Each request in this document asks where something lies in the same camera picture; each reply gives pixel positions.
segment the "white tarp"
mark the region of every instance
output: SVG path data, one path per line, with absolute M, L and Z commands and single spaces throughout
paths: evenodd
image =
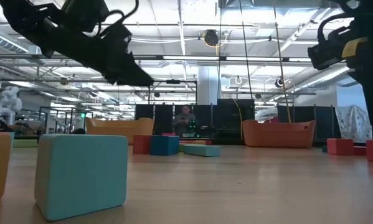
M 365 109 L 356 105 L 341 106 L 336 108 L 336 115 L 343 139 L 361 143 L 372 139 L 372 126 Z

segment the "wooden floor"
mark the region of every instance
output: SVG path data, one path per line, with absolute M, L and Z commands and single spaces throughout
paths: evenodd
M 12 153 L 0 223 L 45 223 L 35 149 Z M 373 224 L 373 162 L 320 149 L 224 146 L 218 158 L 130 155 L 127 200 L 55 223 Z

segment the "green mat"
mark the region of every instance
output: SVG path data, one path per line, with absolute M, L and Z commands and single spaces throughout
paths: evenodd
M 36 139 L 15 139 L 13 147 L 37 147 L 38 142 Z

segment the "man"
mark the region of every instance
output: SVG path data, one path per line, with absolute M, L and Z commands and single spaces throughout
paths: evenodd
M 196 119 L 194 114 L 191 114 L 190 111 L 191 109 L 189 105 L 184 105 L 182 107 L 182 113 L 175 116 L 175 119 L 172 122 L 174 132 L 179 137 L 183 137 L 183 134 L 186 134 L 187 127 Z

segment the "yellow label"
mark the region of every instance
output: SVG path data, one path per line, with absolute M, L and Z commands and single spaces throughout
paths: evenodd
M 344 46 L 344 50 L 342 51 L 342 57 L 348 58 L 353 57 L 356 55 L 356 48 L 358 47 L 359 43 L 366 42 L 367 37 L 361 37 L 355 40 L 351 40 Z

